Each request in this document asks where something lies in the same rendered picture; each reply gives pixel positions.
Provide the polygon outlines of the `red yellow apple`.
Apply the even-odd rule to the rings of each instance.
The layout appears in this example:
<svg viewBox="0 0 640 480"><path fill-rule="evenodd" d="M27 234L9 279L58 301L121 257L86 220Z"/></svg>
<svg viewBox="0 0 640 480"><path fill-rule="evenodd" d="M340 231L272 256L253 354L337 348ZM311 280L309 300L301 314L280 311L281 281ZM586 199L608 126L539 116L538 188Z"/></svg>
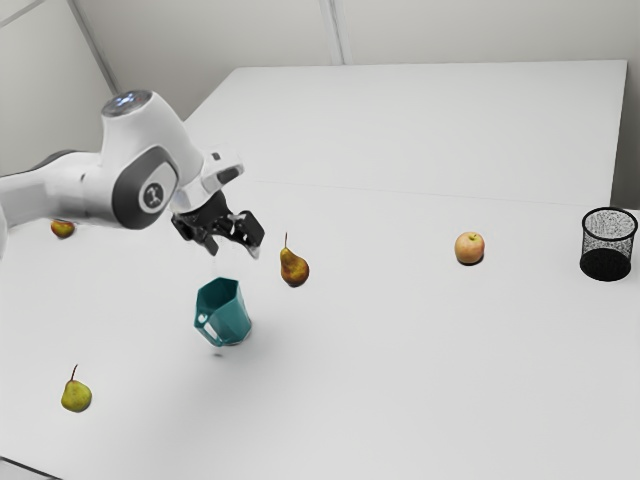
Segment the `red yellow apple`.
<svg viewBox="0 0 640 480"><path fill-rule="evenodd" d="M478 232L468 231L460 234L454 243L454 254L458 262L472 265L484 257L485 241Z"/></svg>

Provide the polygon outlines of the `black mesh pen holder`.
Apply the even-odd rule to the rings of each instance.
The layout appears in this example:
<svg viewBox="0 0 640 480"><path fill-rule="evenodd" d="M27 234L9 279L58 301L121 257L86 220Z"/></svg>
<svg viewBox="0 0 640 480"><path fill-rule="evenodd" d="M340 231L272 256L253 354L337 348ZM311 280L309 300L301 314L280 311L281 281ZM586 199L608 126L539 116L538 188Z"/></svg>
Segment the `black mesh pen holder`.
<svg viewBox="0 0 640 480"><path fill-rule="evenodd" d="M631 257L639 222L618 207L599 207L587 212L581 222L581 271L602 282L614 282L631 272Z"/></svg>

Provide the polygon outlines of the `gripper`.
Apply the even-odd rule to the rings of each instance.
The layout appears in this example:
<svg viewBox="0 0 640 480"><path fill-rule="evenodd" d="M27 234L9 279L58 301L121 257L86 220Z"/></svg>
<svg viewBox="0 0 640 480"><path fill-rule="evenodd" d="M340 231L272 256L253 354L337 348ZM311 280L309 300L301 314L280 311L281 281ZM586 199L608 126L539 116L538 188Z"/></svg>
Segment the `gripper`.
<svg viewBox="0 0 640 480"><path fill-rule="evenodd" d="M171 222L184 240L196 242L212 256L219 250L215 238L222 237L248 246L247 251L253 259L260 257L263 227L248 210L232 213L223 193L215 193L196 210L173 214Z"/></svg>

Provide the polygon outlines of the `teal faceted mug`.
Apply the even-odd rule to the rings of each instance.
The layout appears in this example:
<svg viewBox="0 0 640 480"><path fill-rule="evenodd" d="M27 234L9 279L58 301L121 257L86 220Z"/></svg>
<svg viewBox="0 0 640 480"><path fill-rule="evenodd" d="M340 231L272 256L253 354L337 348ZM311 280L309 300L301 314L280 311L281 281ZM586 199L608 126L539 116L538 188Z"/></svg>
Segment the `teal faceted mug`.
<svg viewBox="0 0 640 480"><path fill-rule="evenodd" d="M238 345L249 336L252 322L237 280L218 277L198 290L194 327L215 347Z"/></svg>

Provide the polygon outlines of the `brown pear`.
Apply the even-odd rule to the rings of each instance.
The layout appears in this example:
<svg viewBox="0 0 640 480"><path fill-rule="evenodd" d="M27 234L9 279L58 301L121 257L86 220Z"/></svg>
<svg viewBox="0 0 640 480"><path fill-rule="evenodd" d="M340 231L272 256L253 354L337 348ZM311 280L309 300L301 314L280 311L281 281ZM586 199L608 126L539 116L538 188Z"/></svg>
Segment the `brown pear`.
<svg viewBox="0 0 640 480"><path fill-rule="evenodd" d="M308 280L310 267L304 258L288 248L287 241L288 234L285 234L284 246L280 251L280 273L281 278L288 286L296 288Z"/></svg>

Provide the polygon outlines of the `green pear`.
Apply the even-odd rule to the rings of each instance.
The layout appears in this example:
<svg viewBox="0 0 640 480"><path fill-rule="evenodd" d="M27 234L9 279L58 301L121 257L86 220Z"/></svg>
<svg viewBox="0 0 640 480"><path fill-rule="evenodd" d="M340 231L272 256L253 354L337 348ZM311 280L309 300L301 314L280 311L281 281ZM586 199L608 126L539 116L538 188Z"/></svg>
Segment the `green pear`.
<svg viewBox="0 0 640 480"><path fill-rule="evenodd" d="M91 389L75 378L77 367L78 365L74 366L60 399L62 407L73 413L85 411L90 406L93 398Z"/></svg>

